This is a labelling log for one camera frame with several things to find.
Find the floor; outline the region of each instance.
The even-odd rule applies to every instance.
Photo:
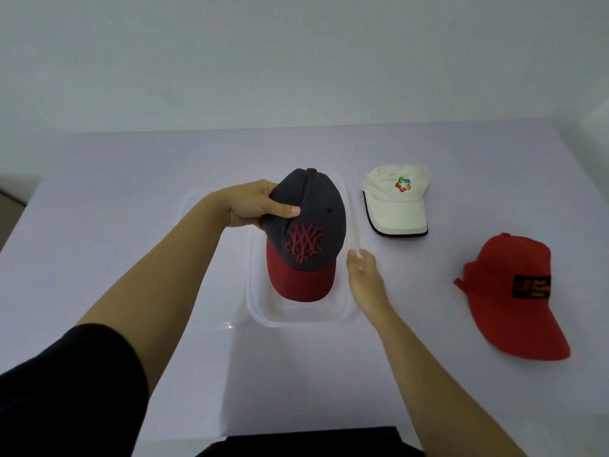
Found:
[[[529,457],[597,457],[609,454],[609,415],[566,416],[552,422],[499,421]],[[399,427],[402,440],[420,448],[412,427]],[[222,438],[138,442],[134,457],[194,457]]]

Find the tabletop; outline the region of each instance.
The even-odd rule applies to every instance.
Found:
[[[171,229],[189,193],[314,167],[345,180],[359,241],[377,255],[396,310],[492,415],[609,411],[609,208],[548,121],[81,134],[68,153],[0,253],[2,371],[71,327]],[[429,168],[428,236],[370,228],[361,184],[382,164]],[[551,249],[550,306],[569,359],[515,358],[477,330],[453,279],[501,232]],[[356,313],[306,328],[189,327],[140,437],[408,421],[377,334]]]

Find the hat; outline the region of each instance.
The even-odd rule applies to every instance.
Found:
[[[548,299],[550,249],[502,233],[482,247],[455,284],[467,294],[483,336],[498,349],[525,359],[559,361],[571,354]]]
[[[422,197],[429,184],[424,166],[388,165],[363,179],[368,221],[381,236],[419,237],[428,233]]]
[[[345,205],[340,193],[315,168],[299,168],[278,184],[270,198],[300,207],[296,218],[261,218],[271,284],[288,300],[321,300],[332,288],[336,257],[345,241]]]

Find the person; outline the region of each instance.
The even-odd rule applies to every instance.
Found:
[[[130,455],[223,230],[260,227],[261,215],[300,214],[299,207],[269,198],[275,186],[260,180],[209,194],[62,338],[0,376],[3,454]],[[350,250],[346,266],[354,299],[378,332],[425,455],[523,456],[393,310],[375,257]],[[201,455],[283,454],[294,443],[301,450],[310,444],[317,450],[420,453],[396,435],[382,428],[227,438]]]

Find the person's left arm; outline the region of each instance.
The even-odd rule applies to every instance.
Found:
[[[80,319],[116,330],[133,347],[155,389],[193,310],[209,262],[227,226],[260,226],[264,214],[295,217],[299,207],[269,198],[266,180],[232,186],[202,199]]]

